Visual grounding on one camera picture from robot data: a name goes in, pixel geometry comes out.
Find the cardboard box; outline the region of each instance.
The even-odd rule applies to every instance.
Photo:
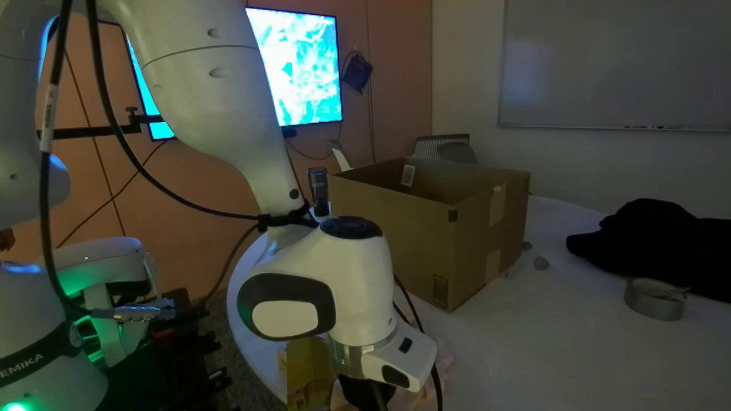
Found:
[[[453,311],[522,248],[529,174],[391,159],[328,181],[335,214],[380,226],[409,291]]]

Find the table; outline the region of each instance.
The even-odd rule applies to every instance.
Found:
[[[453,355],[445,409],[495,411],[726,411],[731,403],[731,305],[689,296],[681,321],[642,316],[623,303],[626,279],[571,256],[565,234],[597,227],[602,214],[531,195],[512,270],[453,312],[419,298],[426,330]],[[264,386],[286,398],[275,352],[234,315],[246,270],[271,250],[260,238],[227,282],[232,338]]]

